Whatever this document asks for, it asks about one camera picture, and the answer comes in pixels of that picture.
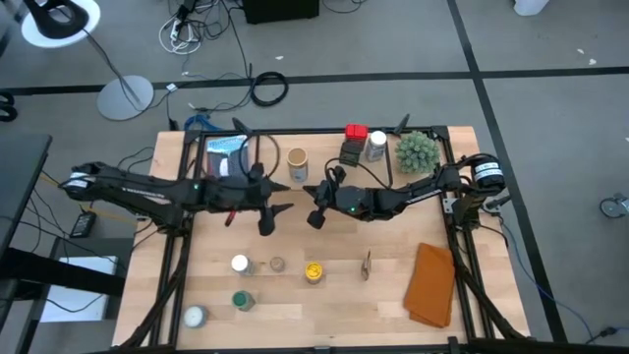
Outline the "red lid paprika tin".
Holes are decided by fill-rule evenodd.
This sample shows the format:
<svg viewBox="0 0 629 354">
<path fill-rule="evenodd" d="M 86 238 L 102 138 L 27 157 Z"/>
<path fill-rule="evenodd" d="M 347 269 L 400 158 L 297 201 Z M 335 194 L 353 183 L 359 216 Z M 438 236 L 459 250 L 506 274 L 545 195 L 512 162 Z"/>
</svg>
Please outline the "red lid paprika tin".
<svg viewBox="0 0 629 354">
<path fill-rule="evenodd" d="M 347 124 L 344 130 L 346 141 L 364 142 L 369 137 L 369 127 L 362 124 Z"/>
</svg>

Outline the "grey caster wheel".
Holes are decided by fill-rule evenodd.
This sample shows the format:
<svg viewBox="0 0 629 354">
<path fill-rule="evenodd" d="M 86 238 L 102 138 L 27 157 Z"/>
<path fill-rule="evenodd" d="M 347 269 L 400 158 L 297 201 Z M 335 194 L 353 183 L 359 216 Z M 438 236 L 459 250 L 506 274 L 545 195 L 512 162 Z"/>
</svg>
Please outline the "grey caster wheel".
<svg viewBox="0 0 629 354">
<path fill-rule="evenodd" d="M 621 218 L 629 215 L 629 197 L 614 194 L 600 201 L 600 211 L 607 218 Z"/>
</svg>

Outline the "folded orange cloth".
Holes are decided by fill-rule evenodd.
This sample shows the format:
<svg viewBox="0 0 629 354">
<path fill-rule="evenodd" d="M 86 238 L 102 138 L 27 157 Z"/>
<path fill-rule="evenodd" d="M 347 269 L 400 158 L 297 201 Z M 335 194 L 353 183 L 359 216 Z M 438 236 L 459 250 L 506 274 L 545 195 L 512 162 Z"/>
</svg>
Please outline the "folded orange cloth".
<svg viewBox="0 0 629 354">
<path fill-rule="evenodd" d="M 449 250 L 421 243 L 403 300 L 412 321 L 437 328 L 450 326 L 455 268 Z"/>
</svg>

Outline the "black power adapter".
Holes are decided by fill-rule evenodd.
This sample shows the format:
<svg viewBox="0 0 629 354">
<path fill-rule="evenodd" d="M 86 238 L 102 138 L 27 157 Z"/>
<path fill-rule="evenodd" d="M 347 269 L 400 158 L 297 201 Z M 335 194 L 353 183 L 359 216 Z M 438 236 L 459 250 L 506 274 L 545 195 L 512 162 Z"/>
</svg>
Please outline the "black power adapter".
<svg viewBox="0 0 629 354">
<path fill-rule="evenodd" d="M 69 234 L 70 238 L 86 238 L 89 236 L 91 229 L 96 221 L 96 214 L 92 211 L 82 212 Z"/>
</svg>

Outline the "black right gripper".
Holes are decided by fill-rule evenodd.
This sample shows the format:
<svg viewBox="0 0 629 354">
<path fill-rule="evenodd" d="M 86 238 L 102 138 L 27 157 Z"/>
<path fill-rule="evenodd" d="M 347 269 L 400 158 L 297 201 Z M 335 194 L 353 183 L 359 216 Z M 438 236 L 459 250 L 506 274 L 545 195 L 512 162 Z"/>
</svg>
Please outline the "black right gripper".
<svg viewBox="0 0 629 354">
<path fill-rule="evenodd" d="M 361 221 L 376 219 L 374 191 L 356 186 L 342 187 L 346 178 L 343 167 L 326 168 L 325 178 L 317 185 L 304 186 L 313 199 L 316 210 L 309 214 L 308 224 L 320 229 L 325 221 L 324 213 L 331 208 Z"/>
</svg>

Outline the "blue packaged item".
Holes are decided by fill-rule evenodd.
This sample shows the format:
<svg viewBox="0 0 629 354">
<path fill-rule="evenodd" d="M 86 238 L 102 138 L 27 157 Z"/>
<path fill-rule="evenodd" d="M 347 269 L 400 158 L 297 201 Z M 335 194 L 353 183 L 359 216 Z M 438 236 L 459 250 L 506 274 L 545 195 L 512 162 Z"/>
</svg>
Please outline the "blue packaged item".
<svg viewBox="0 0 629 354">
<path fill-rule="evenodd" d="M 207 172 L 215 177 L 245 179 L 249 167 L 246 135 L 209 140 L 206 144 Z"/>
</svg>

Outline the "wooden shelf with black legs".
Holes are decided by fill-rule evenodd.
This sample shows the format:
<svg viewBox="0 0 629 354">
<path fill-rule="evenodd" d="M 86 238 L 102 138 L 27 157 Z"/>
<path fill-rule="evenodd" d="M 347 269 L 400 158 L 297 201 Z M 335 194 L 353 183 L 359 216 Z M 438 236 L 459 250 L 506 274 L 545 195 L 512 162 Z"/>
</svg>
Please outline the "wooden shelf with black legs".
<svg viewBox="0 0 629 354">
<path fill-rule="evenodd" d="M 249 141 L 250 163 L 253 163 L 258 156 L 258 161 L 263 164 L 266 173 L 270 173 L 273 167 L 277 166 L 271 180 L 290 186 L 294 190 L 301 190 L 304 185 L 319 184 L 324 178 L 324 166 L 328 160 L 334 159 L 328 164 L 329 168 L 340 164 L 338 158 L 344 142 L 343 133 L 300 135 L 266 133 Z M 342 164 L 347 173 L 343 185 L 381 188 L 382 185 L 375 178 L 378 178 L 385 186 L 389 184 L 385 157 L 374 162 L 367 161 L 366 147 L 367 145 L 360 156 L 361 166 L 352 167 Z M 287 153 L 291 148 L 303 148 L 308 153 L 308 179 L 304 183 L 293 181 L 289 175 Z"/>
</svg>

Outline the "white round floor lamp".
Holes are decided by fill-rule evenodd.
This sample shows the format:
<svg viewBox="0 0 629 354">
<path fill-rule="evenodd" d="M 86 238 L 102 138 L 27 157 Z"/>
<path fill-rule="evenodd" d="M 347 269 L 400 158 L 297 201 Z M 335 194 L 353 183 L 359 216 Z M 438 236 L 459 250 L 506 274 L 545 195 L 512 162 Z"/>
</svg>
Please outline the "white round floor lamp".
<svg viewBox="0 0 629 354">
<path fill-rule="evenodd" d="M 21 32 L 31 45 L 56 49 L 86 40 L 115 75 L 99 92 L 99 113 L 112 121 L 126 121 L 149 109 L 154 98 L 152 83 L 137 75 L 124 76 L 115 67 L 93 32 L 101 19 L 95 0 L 23 0 L 27 6 Z"/>
</svg>

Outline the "black chair wheels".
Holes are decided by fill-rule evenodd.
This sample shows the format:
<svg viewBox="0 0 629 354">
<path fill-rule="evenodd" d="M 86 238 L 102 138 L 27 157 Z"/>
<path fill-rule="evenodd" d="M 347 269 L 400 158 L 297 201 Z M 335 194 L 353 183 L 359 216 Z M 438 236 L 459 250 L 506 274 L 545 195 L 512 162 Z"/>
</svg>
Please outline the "black chair wheels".
<svg viewBox="0 0 629 354">
<path fill-rule="evenodd" d="M 5 91 L 0 91 L 0 121 L 11 122 L 18 116 L 14 97 Z"/>
</svg>

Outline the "black metal rig frame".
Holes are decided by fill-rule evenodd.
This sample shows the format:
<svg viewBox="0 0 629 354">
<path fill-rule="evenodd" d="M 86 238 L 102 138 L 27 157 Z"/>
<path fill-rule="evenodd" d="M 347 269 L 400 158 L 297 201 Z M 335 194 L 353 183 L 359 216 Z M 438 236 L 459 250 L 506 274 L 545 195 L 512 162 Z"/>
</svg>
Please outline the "black metal rig frame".
<svg viewBox="0 0 629 354">
<path fill-rule="evenodd" d="M 293 206 L 277 216 L 275 231 L 267 237 L 258 234 L 253 212 L 240 213 L 231 226 L 221 214 L 195 218 L 183 287 L 172 294 L 158 320 L 159 344 L 173 344 L 176 354 L 629 354 L 629 347 L 486 338 L 479 303 L 468 290 L 455 293 L 450 326 L 412 321 L 402 299 L 417 248 L 447 244 L 437 200 L 412 206 L 388 222 L 363 223 L 332 213 L 322 229 L 314 230 L 306 222 L 313 203 L 302 189 L 272 199 Z M 364 281 L 361 265 L 368 251 L 372 268 Z M 253 275 L 231 268 L 239 254 L 255 263 Z M 271 270 L 273 257 L 285 261 L 283 272 Z M 318 284 L 306 281 L 309 262 L 323 267 Z M 232 295 L 240 290 L 256 301 L 248 312 L 232 305 Z M 184 325 L 184 313 L 194 305 L 208 309 L 203 327 Z"/>
</svg>

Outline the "black box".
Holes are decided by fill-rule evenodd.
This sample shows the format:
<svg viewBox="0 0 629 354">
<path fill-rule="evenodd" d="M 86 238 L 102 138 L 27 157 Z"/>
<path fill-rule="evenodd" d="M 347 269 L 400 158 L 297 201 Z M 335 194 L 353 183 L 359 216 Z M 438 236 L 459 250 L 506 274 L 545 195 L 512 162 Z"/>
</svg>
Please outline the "black box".
<svg viewBox="0 0 629 354">
<path fill-rule="evenodd" d="M 312 19 L 319 15 L 319 0 L 242 0 L 251 25 Z"/>
</svg>

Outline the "white lid spice jar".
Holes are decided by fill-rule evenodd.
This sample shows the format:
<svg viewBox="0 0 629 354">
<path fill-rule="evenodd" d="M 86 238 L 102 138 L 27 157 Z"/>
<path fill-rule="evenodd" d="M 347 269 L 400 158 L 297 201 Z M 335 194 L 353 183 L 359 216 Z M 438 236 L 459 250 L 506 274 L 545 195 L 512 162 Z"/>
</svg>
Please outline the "white lid spice jar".
<svg viewBox="0 0 629 354">
<path fill-rule="evenodd" d="M 250 276 L 255 272 L 255 263 L 245 255 L 236 255 L 231 260 L 231 268 L 240 275 Z"/>
<path fill-rule="evenodd" d="M 374 131 L 370 133 L 365 150 L 366 160 L 369 162 L 374 162 L 382 159 L 386 145 L 387 137 L 384 132 Z"/>
</svg>

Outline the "black desk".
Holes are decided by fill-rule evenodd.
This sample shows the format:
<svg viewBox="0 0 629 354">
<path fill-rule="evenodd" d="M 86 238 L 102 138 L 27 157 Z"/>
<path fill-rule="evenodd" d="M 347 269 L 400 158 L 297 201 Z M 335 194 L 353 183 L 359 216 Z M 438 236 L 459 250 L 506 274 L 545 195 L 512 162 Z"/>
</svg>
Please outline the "black desk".
<svg viewBox="0 0 629 354">
<path fill-rule="evenodd" d="M 0 135 L 0 332 L 12 305 L 33 301 L 35 306 L 21 333 L 16 354 L 28 354 L 44 296 L 52 285 L 120 297 L 127 267 L 117 262 L 111 274 L 62 263 L 48 256 L 13 248 L 11 242 L 34 191 L 52 142 L 49 135 Z"/>
</svg>

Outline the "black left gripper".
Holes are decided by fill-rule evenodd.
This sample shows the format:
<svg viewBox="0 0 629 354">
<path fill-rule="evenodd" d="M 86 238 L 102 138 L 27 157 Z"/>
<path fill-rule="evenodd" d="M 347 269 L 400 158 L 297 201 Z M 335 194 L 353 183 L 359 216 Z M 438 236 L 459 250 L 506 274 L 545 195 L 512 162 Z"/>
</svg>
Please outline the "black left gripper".
<svg viewBox="0 0 629 354">
<path fill-rule="evenodd" d="M 272 193 L 290 191 L 291 187 L 267 179 L 262 164 L 254 164 L 246 179 L 223 177 L 219 182 L 221 185 L 215 194 L 215 211 L 257 210 L 261 236 L 269 236 L 274 231 L 274 216 L 293 206 L 268 205 Z"/>
</svg>

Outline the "artificial green potted plant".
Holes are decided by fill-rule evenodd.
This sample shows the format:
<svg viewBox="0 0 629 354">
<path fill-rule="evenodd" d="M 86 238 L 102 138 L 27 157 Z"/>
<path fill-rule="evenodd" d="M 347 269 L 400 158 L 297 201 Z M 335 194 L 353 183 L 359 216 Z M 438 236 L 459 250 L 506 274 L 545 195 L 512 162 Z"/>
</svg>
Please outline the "artificial green potted plant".
<svg viewBox="0 0 629 354">
<path fill-rule="evenodd" d="M 402 173 L 431 173 L 440 161 L 440 150 L 429 136 L 414 131 L 400 139 L 395 156 Z"/>
</svg>

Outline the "white box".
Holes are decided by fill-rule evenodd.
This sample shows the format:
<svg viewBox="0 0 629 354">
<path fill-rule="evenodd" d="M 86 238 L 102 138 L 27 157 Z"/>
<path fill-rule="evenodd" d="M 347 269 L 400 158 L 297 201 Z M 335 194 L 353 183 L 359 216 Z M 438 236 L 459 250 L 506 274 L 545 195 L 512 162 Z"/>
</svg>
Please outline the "white box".
<svg viewBox="0 0 629 354">
<path fill-rule="evenodd" d="M 118 258 L 116 256 L 61 257 L 59 261 L 113 275 L 117 268 Z M 108 301 L 108 295 L 52 285 L 39 321 L 41 323 L 103 321 Z"/>
</svg>

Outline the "green lid spice jar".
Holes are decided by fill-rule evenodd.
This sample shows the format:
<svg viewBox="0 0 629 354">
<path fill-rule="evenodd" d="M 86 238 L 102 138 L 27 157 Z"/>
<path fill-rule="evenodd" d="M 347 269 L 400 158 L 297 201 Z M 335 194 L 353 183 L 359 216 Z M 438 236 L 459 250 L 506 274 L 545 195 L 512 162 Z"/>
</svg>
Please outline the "green lid spice jar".
<svg viewBox="0 0 629 354">
<path fill-rule="evenodd" d="M 256 304 L 252 294 L 245 290 L 235 292 L 232 295 L 231 302 L 236 309 L 242 312 L 248 312 Z"/>
</svg>

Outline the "tan lid spice jar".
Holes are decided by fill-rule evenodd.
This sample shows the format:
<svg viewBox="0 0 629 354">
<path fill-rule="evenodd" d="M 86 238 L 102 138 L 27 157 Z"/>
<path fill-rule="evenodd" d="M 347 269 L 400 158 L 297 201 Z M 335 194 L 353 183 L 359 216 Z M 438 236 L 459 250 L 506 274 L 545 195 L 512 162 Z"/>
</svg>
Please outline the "tan lid spice jar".
<svg viewBox="0 0 629 354">
<path fill-rule="evenodd" d="M 301 147 L 291 148 L 287 153 L 288 170 L 291 179 L 304 183 L 308 179 L 308 153 Z"/>
</svg>

